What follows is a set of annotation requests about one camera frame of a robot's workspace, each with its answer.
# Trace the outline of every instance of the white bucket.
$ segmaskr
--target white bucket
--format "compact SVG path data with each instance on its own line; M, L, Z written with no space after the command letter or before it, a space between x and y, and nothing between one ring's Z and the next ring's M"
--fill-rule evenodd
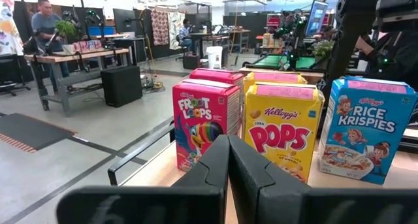
M209 69L220 69L222 65L222 47L213 46L206 49L209 59Z

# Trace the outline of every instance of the kellogg's logo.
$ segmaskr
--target kellogg's logo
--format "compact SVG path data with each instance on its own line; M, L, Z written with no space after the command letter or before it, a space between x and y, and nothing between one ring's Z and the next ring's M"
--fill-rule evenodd
M180 96L181 96L181 97L188 98L188 99L192 99L192 98L194 98L194 97L195 97L193 94L190 94L190 93L185 93L185 92L182 92L182 93L180 94Z
M288 123L283 123L280 127L272 123L266 127L255 126L248 132L259 153L266 153L265 145L281 150L287 150L288 146L294 150L303 150L308 144L308 136L311 133L309 129L296 128Z
M286 112L282 108L270 107L264 111L266 116L279 116L282 119L290 120L298 117L298 112Z
M380 106L380 105L383 105L383 103L385 103L385 102L384 101L376 101L374 99L365 97L365 98L360 99L359 103L361 103L361 104L370 104L372 106Z

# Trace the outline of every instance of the hazard stripe tape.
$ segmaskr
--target hazard stripe tape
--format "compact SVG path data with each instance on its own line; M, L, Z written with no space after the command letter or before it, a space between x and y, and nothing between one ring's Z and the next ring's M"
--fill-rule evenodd
M19 150L22 150L27 153L35 153L36 149L24 144L23 142L19 142L18 140L14 140L13 138L6 136L2 133L0 133L0 140L3 142L6 142L7 144L14 146L15 148L18 148Z

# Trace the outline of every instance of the man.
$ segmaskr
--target man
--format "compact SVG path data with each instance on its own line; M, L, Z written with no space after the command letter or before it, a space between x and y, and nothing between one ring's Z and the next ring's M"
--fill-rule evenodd
M355 47L366 55L370 78L406 82L418 89L418 32L402 31L385 34L376 45L368 37L357 39ZM388 60L391 52L393 60Z
M55 31L56 22L62 20L57 14L52 12L52 6L48 0L38 0L38 10L39 12L34 14L32 17L32 29L34 32L40 31L39 36L37 37L37 42L40 48L45 50L46 43L52 38ZM62 37L57 37L57 39L51 44L53 52L63 51L62 44L64 39ZM59 63L61 67L61 72L63 77L70 76L68 66L66 62ZM52 66L50 68L50 79L52 87L54 89L54 94L58 93L57 83L55 82L54 72ZM72 86L67 86L67 91L72 93L74 88Z
M178 38L180 40L180 46L187 47L191 49L191 39L184 39L189 35L190 21L188 19L183 20L183 27L180 28L178 33Z

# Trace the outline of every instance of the cereal box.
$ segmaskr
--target cereal box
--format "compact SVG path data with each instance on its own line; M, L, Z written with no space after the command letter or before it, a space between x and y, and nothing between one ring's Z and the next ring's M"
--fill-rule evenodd
M402 82L335 80L319 143L322 172L383 184L416 96Z
M241 73L228 70L198 68L190 73L190 78L236 85L240 88L240 103L244 104L244 75Z
M323 101L313 85L256 82L246 93L245 141L307 182Z
M284 72L284 71L271 71L271 72L251 72L244 77L244 95L247 93L250 86L256 82L272 82L272 83L293 83L293 84L306 84L307 81L301 74L296 72ZM246 124L244 108L244 119L242 125ZM245 130L242 130L241 137L245 138Z
M177 167L188 171L217 136L238 132L240 89L232 84L187 79L172 89Z

